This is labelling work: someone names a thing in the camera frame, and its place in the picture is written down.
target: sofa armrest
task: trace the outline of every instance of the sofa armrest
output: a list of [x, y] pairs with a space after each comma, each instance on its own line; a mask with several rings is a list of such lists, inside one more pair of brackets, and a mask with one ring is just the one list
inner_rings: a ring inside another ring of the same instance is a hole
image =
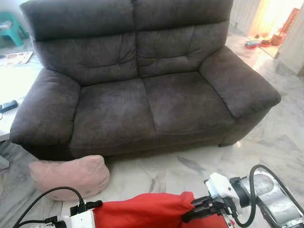
[[80, 85], [68, 76], [42, 69], [19, 107], [10, 140], [20, 145], [54, 145], [69, 141]]
[[267, 110], [281, 101], [279, 92], [228, 47], [208, 57], [199, 72], [235, 118]]

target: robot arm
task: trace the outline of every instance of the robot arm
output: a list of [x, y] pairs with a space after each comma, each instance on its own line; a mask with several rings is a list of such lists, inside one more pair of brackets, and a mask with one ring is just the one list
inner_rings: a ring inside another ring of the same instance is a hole
[[[213, 214], [232, 215], [240, 227], [248, 227], [255, 216], [256, 205], [272, 228], [304, 228], [304, 212], [282, 182], [267, 167], [257, 165], [250, 175], [228, 180], [214, 173], [205, 181], [210, 196], [192, 202], [193, 211], [183, 216], [183, 221], [204, 218]], [[246, 223], [238, 220], [242, 208], [251, 205]]]

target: white marble floor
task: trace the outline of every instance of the white marble floor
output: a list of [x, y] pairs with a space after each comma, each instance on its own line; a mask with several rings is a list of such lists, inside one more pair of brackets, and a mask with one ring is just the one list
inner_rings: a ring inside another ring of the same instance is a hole
[[[87, 200], [126, 200], [145, 192], [183, 191], [201, 197], [207, 194], [203, 180], [211, 173], [245, 176], [253, 165], [261, 163], [271, 168], [304, 206], [304, 80], [277, 68], [277, 62], [263, 50], [245, 49], [245, 41], [246, 37], [230, 29], [227, 46], [281, 93], [282, 102], [233, 146], [205, 147], [197, 143], [106, 158], [110, 183], [103, 192]], [[0, 228], [8, 228], [38, 194], [26, 167], [35, 158], [9, 142], [0, 145], [0, 155], [11, 161], [11, 167], [0, 172], [4, 180]], [[28, 218], [42, 219], [60, 211], [67, 215], [74, 204], [64, 202], [61, 210], [60, 202], [44, 199]], [[251, 227], [268, 225], [258, 213]]]

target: white table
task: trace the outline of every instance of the white table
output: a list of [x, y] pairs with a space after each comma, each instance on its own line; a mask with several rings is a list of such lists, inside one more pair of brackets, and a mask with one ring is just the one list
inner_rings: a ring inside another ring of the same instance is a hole
[[[27, 64], [0, 68], [0, 104], [17, 100], [18, 107], [28, 93], [41, 70], [37, 56], [33, 55]], [[3, 114], [0, 120], [0, 142], [8, 140], [10, 127], [15, 119], [18, 107]], [[9, 167], [10, 163], [0, 156], [0, 169]]]

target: back cushion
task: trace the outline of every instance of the back cushion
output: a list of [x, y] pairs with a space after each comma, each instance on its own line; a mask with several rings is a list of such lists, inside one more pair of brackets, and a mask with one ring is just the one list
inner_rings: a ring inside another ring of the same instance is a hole
[[232, 0], [135, 0], [142, 77], [198, 70], [226, 42]]
[[21, 9], [45, 68], [81, 86], [137, 76], [132, 0], [31, 0]]

